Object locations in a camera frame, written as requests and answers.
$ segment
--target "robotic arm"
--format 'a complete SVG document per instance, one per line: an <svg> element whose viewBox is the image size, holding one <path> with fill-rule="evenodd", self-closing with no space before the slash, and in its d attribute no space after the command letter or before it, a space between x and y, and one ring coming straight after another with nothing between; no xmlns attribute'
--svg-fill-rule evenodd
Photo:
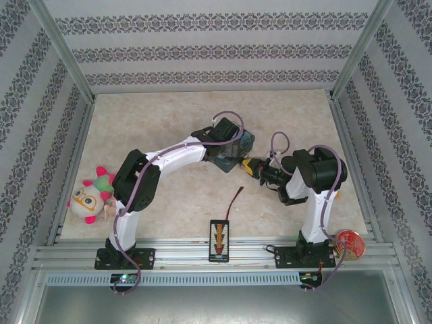
<svg viewBox="0 0 432 324"><path fill-rule="evenodd" d="M138 149L131 151L113 181L116 211L118 215L123 213L123 216L118 217L114 225L115 231L105 243L106 251L98 257L109 260L106 264L114 263L119 268L125 267L128 260L121 251L131 258L134 255L139 215L153 201L159 179L199 161L212 162L224 172L229 172L253 146L254 136L247 130L243 130L242 135L238 136L240 130L236 124L222 118L215 127L195 131L184 141L163 150L145 154ZM133 194L138 175L141 179ZM133 196L132 203L125 211Z"/></svg>
<svg viewBox="0 0 432 324"><path fill-rule="evenodd" d="M329 192L338 176L338 160L326 148L315 148L313 155L306 150L298 150L292 156L284 157L281 166L292 175L270 166L270 159L245 159L242 164L247 173L260 181L260 185L267 183L278 186L279 199L283 204L308 204L306 219L295 248L280 249L277 265L316 267L318 261L323 261L324 267L334 267L333 254L321 226L321 217L327 201L323 215L323 227L327 228L334 198L342 182L348 177L345 163L341 160L340 178L330 196Z"/></svg>

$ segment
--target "purple tube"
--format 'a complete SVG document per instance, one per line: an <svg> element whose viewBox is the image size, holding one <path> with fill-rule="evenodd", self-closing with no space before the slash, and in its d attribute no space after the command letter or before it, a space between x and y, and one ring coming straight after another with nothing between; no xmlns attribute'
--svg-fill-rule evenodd
<svg viewBox="0 0 432 324"><path fill-rule="evenodd" d="M326 210L327 205L328 205L327 201L330 199L331 194L334 193L335 188L336 188L336 186L337 186L337 184L339 182L339 179L340 179L340 177L342 175L342 162L341 162L341 159L340 159L339 155L336 153L336 151L333 150L331 147L329 147L327 145L314 145L310 149L308 149L308 152L311 152L311 151L313 151L313 150L315 150L317 148L322 148L322 149L329 150L330 152L332 152L335 155L336 160L337 160L337 175L336 175L336 179L335 179L335 182L333 183L333 185L331 186L331 188L329 190L329 193L325 197L325 201L324 201L324 204L323 204L323 209L321 211L321 220L320 220L321 230L323 231L324 235L327 236L327 238L329 240L332 240L332 241L334 241L336 243L342 244L342 246L344 247L344 253L342 255L342 258L340 258L339 262L337 263L335 269L331 272L330 276L327 278L327 280L325 280L321 285L319 285L317 288L315 288L314 292L315 292L315 290L323 287L324 284L326 284L327 282L329 282L331 280L331 278L333 278L333 276L335 275L336 271L338 271L338 269L342 266L342 263L345 261L345 258L346 258L346 249L347 249L347 246L346 246L345 242L342 242L341 240L338 240L337 238L329 235L327 233L327 230L324 228L324 214L325 214L325 210Z"/></svg>
<svg viewBox="0 0 432 324"><path fill-rule="evenodd" d="M234 138L232 138L231 140L226 140L225 142L191 142L191 143L188 143L186 146L194 146L194 145L208 145L208 146L211 145L211 146L219 146L219 145L226 145L226 144L229 144L229 143L235 142L236 140L240 139L240 138L242 137L242 135L243 135L243 130L244 130L244 122L243 122L243 119L240 117L239 114L237 114L237 113L235 113L235 112L233 112L233 111L229 111L229 110L225 110L225 111L221 111L220 113L217 113L216 115L213 116L213 119L215 119L216 117L218 117L218 116L220 116L220 115L222 115L222 114L224 114L224 113L231 113L231 114L235 115L235 116L240 120L240 130L238 131L238 134L237 134ZM132 292L136 287L138 287L138 285L139 285L139 283L140 283L140 281L141 281L141 269L140 269L139 265L137 265L136 262L135 262L134 260L132 260L132 258L130 258L130 257L126 254L126 252L123 250L123 248L120 246L120 242L119 242L119 239L118 239L118 233L117 233L117 222L118 222L118 219L119 219L119 217L123 217L123 216L127 213L127 211L129 210L130 205L131 205L132 202L134 201L134 198L135 198L135 195L136 195L136 191L138 190L138 187L139 187L139 185L140 185L140 183L141 183L141 179L142 179L142 177L143 177L145 171L149 168L149 166L150 166L153 162L155 162L159 157L162 157L163 155L165 155L165 154L167 154L167 153L169 153L169 152L172 152L172 151L177 150L177 149L181 149L181 148L183 148L183 147L185 147L184 144L179 144L179 145L176 145L176 146L173 146L173 147L167 148L165 151L161 152L161 153L159 154L159 156L155 156L155 157L153 157L152 159L150 159L149 162L147 162L147 164L142 168L142 170L141 170L141 172L140 172L140 175L138 176L138 179L136 180L136 183L135 183L134 189L132 190L132 193L130 194L130 198L129 198L128 203L126 204L126 207L125 207L124 209L121 210L121 213L120 213L120 214L117 214L117 215L115 216L115 219L114 219L114 228L113 228L115 243L117 244L117 246L118 246L119 251L121 252L121 254L122 254L122 255L123 255L123 256L124 256L124 257L129 261L129 262L131 262L131 264L135 267L135 269L136 269L136 271L137 271L137 276L138 276L138 278L137 278L137 280L136 280L136 283L135 283L135 284L134 284L130 289L126 290L125 292L119 292L119 291L117 291L116 287L117 287L117 284L118 284L119 282L118 282L118 281L115 282L115 283L114 283L114 286L113 286L113 290L114 290L114 293L115 293L115 294L121 294L122 296L124 296L124 295L126 295L126 294L129 294L129 293Z"/></svg>
<svg viewBox="0 0 432 324"><path fill-rule="evenodd" d="M276 156L276 154L275 154L275 149L273 148L273 141L275 140L275 136L278 135L278 134L283 135L283 136L286 138L286 141L288 142L288 145L287 145L287 147L286 147L286 150L285 150L284 152L281 152L281 154L284 154L284 153L288 152L288 150L290 149L290 139L288 138L288 135L285 134L284 132L278 131L278 132L274 133L274 134L271 136L271 140L270 140L270 153L271 153L271 156L275 159L275 162L276 162L277 166L278 166L278 167L279 167L283 172L285 172L285 173L288 174L289 176L292 176L292 173L291 173L291 172L286 171L286 170L284 169L284 167L282 167L282 164L279 162L279 160L277 159L277 156Z"/></svg>

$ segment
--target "red wire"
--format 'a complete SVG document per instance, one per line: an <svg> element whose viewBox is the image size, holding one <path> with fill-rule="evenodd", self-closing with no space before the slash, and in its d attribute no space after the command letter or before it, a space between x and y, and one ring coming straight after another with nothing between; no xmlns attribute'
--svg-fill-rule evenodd
<svg viewBox="0 0 432 324"><path fill-rule="evenodd" d="M318 270L318 276L322 276L323 275L323 261L321 261L321 259L318 260L318 266L319 266L319 270Z"/></svg>
<svg viewBox="0 0 432 324"><path fill-rule="evenodd" d="M229 207L228 207L228 210L227 210L227 217L225 218L226 221L228 220L228 216L230 215L230 209L231 209L232 203L235 201L235 199L237 198L238 194L241 193L241 191L242 191L243 189L244 189L244 187L240 187L240 188L238 188L236 195L235 195L234 198L231 200L231 203L229 204Z"/></svg>

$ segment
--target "red lid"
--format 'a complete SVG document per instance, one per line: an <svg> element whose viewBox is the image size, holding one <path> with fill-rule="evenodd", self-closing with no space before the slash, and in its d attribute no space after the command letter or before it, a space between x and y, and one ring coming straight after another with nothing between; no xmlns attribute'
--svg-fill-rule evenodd
<svg viewBox="0 0 432 324"><path fill-rule="evenodd" d="M350 230L344 230L337 235L338 240L345 242L347 251L347 260L356 260L363 256L366 252L366 244L362 237ZM343 253L344 246L340 243L337 243L337 249Z"/></svg>

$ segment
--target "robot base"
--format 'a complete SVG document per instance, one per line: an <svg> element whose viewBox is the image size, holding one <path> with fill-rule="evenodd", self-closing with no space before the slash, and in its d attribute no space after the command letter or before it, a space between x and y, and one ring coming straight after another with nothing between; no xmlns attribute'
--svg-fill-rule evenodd
<svg viewBox="0 0 432 324"><path fill-rule="evenodd" d="M141 270L153 270L155 264L154 248L135 248L131 247L126 254L134 260ZM96 270L133 270L135 267L111 244L109 238L105 242L105 248L97 250Z"/></svg>
<svg viewBox="0 0 432 324"><path fill-rule="evenodd" d="M320 261L323 268L336 266L329 240L310 243L304 239L301 231L296 246L277 246L274 248L274 255L277 269L318 268Z"/></svg>

